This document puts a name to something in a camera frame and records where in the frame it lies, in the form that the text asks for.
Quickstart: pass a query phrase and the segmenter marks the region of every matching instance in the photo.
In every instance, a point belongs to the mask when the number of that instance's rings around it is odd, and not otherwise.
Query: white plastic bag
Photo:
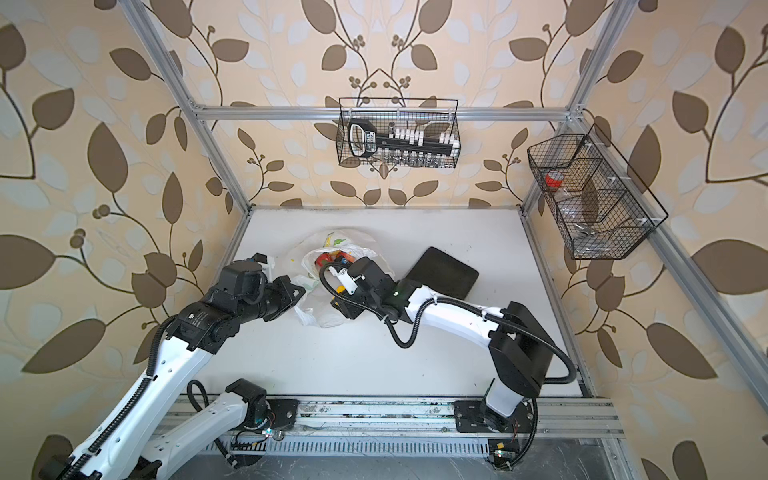
[[[339,250],[356,259],[368,257],[375,260],[384,273],[394,276],[392,268],[381,255],[378,243],[367,233],[353,229],[315,233],[275,260],[276,274],[288,275],[291,283],[306,289],[306,294],[294,307],[304,326],[325,328],[350,321],[331,306],[331,294],[320,284],[318,268],[315,265],[315,260],[321,254]],[[334,282],[330,275],[327,278],[332,285],[338,283],[338,280]]]

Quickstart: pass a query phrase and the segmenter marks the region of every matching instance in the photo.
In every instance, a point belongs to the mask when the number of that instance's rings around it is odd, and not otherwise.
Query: black wire basket
[[[603,154],[611,143],[595,128],[586,135],[561,134],[532,145],[528,163],[571,256],[621,260],[669,214],[618,149],[627,171],[611,166]],[[655,205],[644,206],[650,200]]]
[[[458,100],[444,98],[340,98],[339,165],[455,168],[457,109]]]

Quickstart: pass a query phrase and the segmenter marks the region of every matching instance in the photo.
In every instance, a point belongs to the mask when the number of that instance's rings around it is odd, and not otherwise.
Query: robotic arm
[[[216,442],[234,466],[233,457],[218,441],[231,429],[276,435],[272,422],[267,425],[270,406],[266,390],[239,379],[215,402],[150,442],[179,392],[194,382],[197,372],[228,338],[239,332],[242,323],[258,318],[274,320],[293,308],[305,293],[288,276],[269,282],[261,263],[266,263],[266,257],[257,254],[224,267],[217,284],[201,300],[165,320],[155,334],[143,376],[69,458],[53,458],[42,469],[41,477],[164,480],[211,442]],[[344,288],[335,290],[328,284],[325,272],[330,268]],[[413,345],[421,323],[487,347],[501,382],[492,383],[481,411],[486,425],[500,432],[507,431],[505,420],[524,399],[532,400],[535,411],[534,399],[545,383],[570,383],[575,379],[573,363],[520,303],[510,302],[504,309],[475,306],[442,296],[414,280],[405,278],[396,283],[367,257],[349,266],[327,263],[319,275],[332,295],[331,304],[344,316],[356,318],[365,310],[374,313],[401,348]],[[405,342],[394,329],[400,320],[413,325]],[[565,362],[567,376],[546,377],[553,354]],[[295,416],[281,428],[290,428],[293,422]],[[532,433],[512,465],[524,455],[533,437]]]

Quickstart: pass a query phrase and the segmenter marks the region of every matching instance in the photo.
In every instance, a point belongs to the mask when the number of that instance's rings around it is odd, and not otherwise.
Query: white platform
[[[236,259],[256,252],[278,256],[310,234],[356,228],[372,235],[396,273],[408,273],[427,247],[437,247],[475,268],[467,301],[525,304],[564,350],[558,324],[516,210],[255,210]],[[410,325],[397,326],[408,338]],[[552,360],[549,376],[565,366]],[[369,313],[328,329],[301,326],[286,313],[255,320],[200,372],[210,392],[240,377],[275,395],[482,396],[496,377],[487,349],[423,326],[414,345],[401,349]],[[543,396],[581,396],[573,382],[546,385]]]

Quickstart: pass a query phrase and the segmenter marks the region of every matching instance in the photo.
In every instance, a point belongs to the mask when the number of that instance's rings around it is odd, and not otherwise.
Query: floral wallpaper
[[[765,2],[641,0],[585,109],[763,348],[766,21]],[[768,418],[652,247],[575,261],[544,204],[531,218],[598,394],[649,480],[762,478]]]
[[[607,0],[147,0],[200,104],[325,97],[563,107]]]
[[[533,176],[525,149],[550,134],[546,122],[460,124],[457,168],[339,165],[336,125],[219,121],[219,145],[260,207],[490,207],[522,203]],[[218,190],[215,178],[208,184]]]
[[[114,408],[240,219],[147,59],[114,1],[0,2],[8,478],[37,478]]]
[[[586,110],[763,350],[767,38],[765,2],[659,2],[634,15]]]

